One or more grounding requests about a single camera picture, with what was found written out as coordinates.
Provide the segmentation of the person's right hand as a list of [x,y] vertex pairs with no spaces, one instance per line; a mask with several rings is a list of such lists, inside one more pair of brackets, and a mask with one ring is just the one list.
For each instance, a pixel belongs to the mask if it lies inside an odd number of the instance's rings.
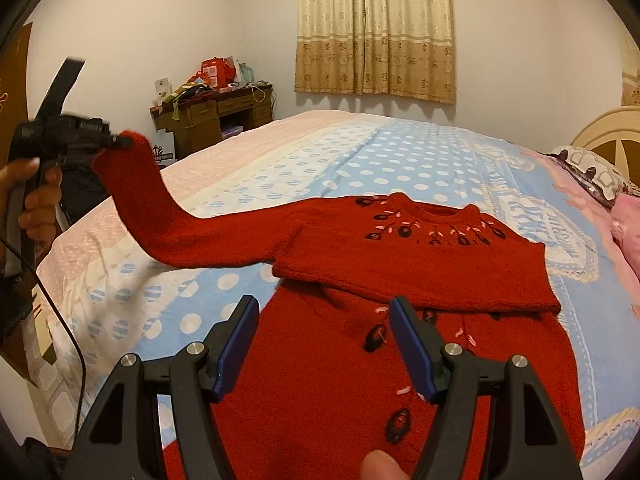
[[409,480],[392,456],[381,450],[375,450],[362,460],[359,471],[360,480]]

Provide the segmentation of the person's left hand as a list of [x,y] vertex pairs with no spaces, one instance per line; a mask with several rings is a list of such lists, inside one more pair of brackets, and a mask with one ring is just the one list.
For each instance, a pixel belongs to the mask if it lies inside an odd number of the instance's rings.
[[[9,197],[17,185],[33,177],[40,168],[40,159],[15,159],[1,167],[1,225],[6,225]],[[62,171],[58,166],[50,167],[43,182],[25,196],[23,211],[17,218],[17,225],[36,243],[39,249],[48,248],[53,242],[56,229],[55,208],[62,197]]]

